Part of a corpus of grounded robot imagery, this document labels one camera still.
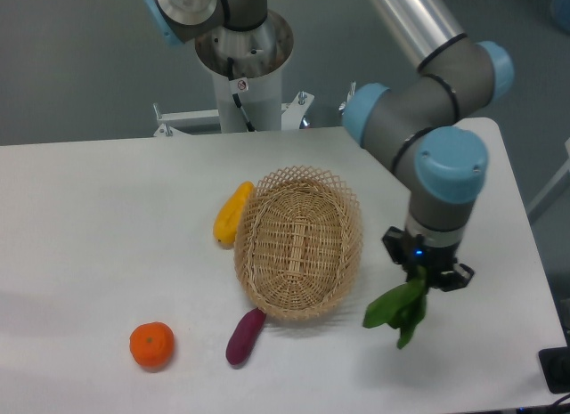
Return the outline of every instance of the purple sweet potato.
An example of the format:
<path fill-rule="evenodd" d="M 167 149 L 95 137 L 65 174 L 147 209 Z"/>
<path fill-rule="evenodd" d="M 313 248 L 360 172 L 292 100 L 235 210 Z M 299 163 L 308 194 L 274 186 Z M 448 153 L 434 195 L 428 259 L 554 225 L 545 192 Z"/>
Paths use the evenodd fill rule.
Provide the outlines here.
<path fill-rule="evenodd" d="M 264 327 L 265 316 L 261 310 L 253 309 L 241 318 L 225 349 L 225 359 L 232 366 L 241 365 L 251 355 L 257 336 Z"/>

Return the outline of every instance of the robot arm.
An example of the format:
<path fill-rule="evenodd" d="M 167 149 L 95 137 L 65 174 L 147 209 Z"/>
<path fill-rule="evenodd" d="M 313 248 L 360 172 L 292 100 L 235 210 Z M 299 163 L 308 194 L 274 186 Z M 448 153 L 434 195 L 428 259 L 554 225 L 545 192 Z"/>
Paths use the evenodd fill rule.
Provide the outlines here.
<path fill-rule="evenodd" d="M 505 94 L 513 66 L 498 45 L 473 44 L 441 0 L 371 1 L 420 77 L 400 93 L 364 86 L 346 105 L 343 126 L 411 191 L 404 230 L 392 227 L 383 238 L 392 259 L 409 277 L 424 266 L 431 287 L 464 288 L 474 272 L 455 255 L 488 157 L 476 135 L 452 125 Z M 208 67 L 223 76 L 260 77 L 282 64 L 276 57 L 290 54 L 292 45 L 275 52 L 290 36 L 278 42 L 276 22 L 265 23 L 267 0 L 145 2 L 170 44 L 222 28 L 211 60 L 217 67 Z M 233 71 L 225 70 L 227 62 Z"/>
<path fill-rule="evenodd" d="M 371 1 L 420 78 L 401 93 L 364 86 L 343 125 L 411 191 L 404 230 L 383 238 L 393 261 L 409 277 L 425 266 L 431 287 L 464 288 L 474 272 L 455 254 L 488 157 L 475 134 L 452 125 L 505 94 L 513 66 L 498 45 L 473 44 L 441 0 Z"/>
<path fill-rule="evenodd" d="M 144 0 L 171 45 L 180 45 L 218 27 L 245 32 L 267 17 L 267 0 Z"/>

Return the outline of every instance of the fake fruit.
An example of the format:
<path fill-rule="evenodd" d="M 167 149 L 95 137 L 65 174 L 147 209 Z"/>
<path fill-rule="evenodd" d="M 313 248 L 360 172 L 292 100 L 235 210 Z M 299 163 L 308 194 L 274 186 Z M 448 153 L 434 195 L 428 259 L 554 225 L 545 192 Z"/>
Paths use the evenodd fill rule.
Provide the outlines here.
<path fill-rule="evenodd" d="M 235 235 L 238 231 L 241 212 L 245 207 L 249 194 L 254 190 L 254 185 L 250 181 L 244 182 L 238 190 L 225 202 L 220 209 L 214 222 L 214 237 L 227 245 L 231 245 L 235 241 Z"/>
<path fill-rule="evenodd" d="M 265 317 L 261 310 L 253 309 L 241 318 L 225 349 L 225 359 L 231 365 L 241 365 L 251 355 L 257 336 L 264 327 Z"/>
<path fill-rule="evenodd" d="M 134 361 L 144 368 L 164 367 L 175 350 L 175 335 L 162 322 L 145 323 L 137 327 L 130 338 Z"/>
<path fill-rule="evenodd" d="M 400 329 L 396 346 L 403 349 L 410 343 L 413 333 L 426 317 L 427 271 L 418 267 L 418 276 L 403 285 L 390 289 L 368 305 L 362 325 L 375 328 L 387 323 L 393 329 Z"/>

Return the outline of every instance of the green vegetable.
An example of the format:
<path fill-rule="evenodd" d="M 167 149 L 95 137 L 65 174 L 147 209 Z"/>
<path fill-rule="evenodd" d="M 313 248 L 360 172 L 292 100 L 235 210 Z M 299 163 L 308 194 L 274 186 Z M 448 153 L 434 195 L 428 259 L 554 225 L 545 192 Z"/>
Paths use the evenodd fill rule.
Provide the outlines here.
<path fill-rule="evenodd" d="M 426 317 L 427 308 L 427 271 L 418 267 L 417 277 L 370 303 L 364 315 L 362 325 L 375 328 L 387 323 L 393 329 L 400 329 L 398 349 L 410 343 L 418 324 Z"/>
<path fill-rule="evenodd" d="M 421 296 L 413 306 L 413 312 L 410 320 L 400 327 L 400 338 L 396 344 L 398 349 L 403 349 L 408 343 L 410 343 L 416 327 L 426 317 L 427 301 L 428 298 L 425 294 Z"/>
<path fill-rule="evenodd" d="M 362 325 L 365 328 L 375 328 L 389 323 L 403 307 L 413 303 L 423 291 L 424 284 L 415 279 L 390 289 L 368 305 Z"/>

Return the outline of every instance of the orange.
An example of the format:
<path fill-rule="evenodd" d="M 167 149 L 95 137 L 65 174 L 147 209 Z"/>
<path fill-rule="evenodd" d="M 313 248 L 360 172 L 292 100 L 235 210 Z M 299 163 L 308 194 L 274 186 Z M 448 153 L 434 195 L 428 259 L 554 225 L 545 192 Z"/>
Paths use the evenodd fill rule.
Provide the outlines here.
<path fill-rule="evenodd" d="M 131 354 L 144 368 L 164 367 L 175 350 L 175 335 L 162 322 L 145 323 L 131 334 Z"/>

